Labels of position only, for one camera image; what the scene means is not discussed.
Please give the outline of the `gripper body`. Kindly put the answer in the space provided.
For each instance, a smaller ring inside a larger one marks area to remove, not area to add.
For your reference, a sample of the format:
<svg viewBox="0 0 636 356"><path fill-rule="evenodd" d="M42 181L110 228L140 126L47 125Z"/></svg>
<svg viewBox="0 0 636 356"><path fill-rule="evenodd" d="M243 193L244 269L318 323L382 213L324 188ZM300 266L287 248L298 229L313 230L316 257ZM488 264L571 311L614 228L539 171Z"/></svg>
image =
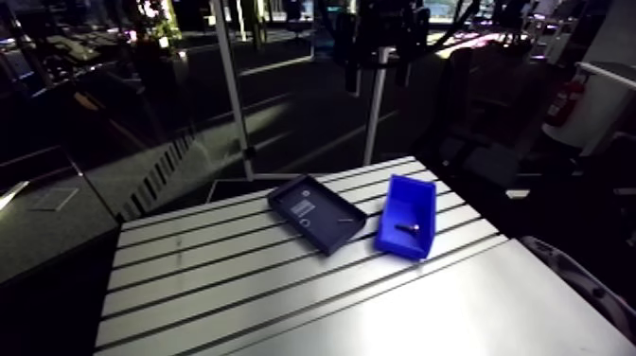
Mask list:
<svg viewBox="0 0 636 356"><path fill-rule="evenodd" d="M412 5L412 1L406 0L360 2L355 40L359 66L397 66L398 54L395 60L385 64L374 60L372 55L379 54L382 48L394 48L397 52L402 11Z"/></svg>

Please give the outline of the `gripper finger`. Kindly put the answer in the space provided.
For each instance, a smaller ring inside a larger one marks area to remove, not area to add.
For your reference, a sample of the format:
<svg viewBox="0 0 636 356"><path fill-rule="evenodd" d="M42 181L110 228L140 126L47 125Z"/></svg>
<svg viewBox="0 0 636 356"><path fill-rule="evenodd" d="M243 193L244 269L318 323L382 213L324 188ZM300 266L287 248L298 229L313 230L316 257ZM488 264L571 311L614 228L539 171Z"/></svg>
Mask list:
<svg viewBox="0 0 636 356"><path fill-rule="evenodd" d="M409 84L411 62L416 60L427 47L430 27L430 10L424 6L406 6L402 11L400 36L397 41L396 84Z"/></svg>
<svg viewBox="0 0 636 356"><path fill-rule="evenodd" d="M355 40L356 16L339 12L334 29L334 61L344 68L344 89L352 96L360 94L360 69Z"/></svg>

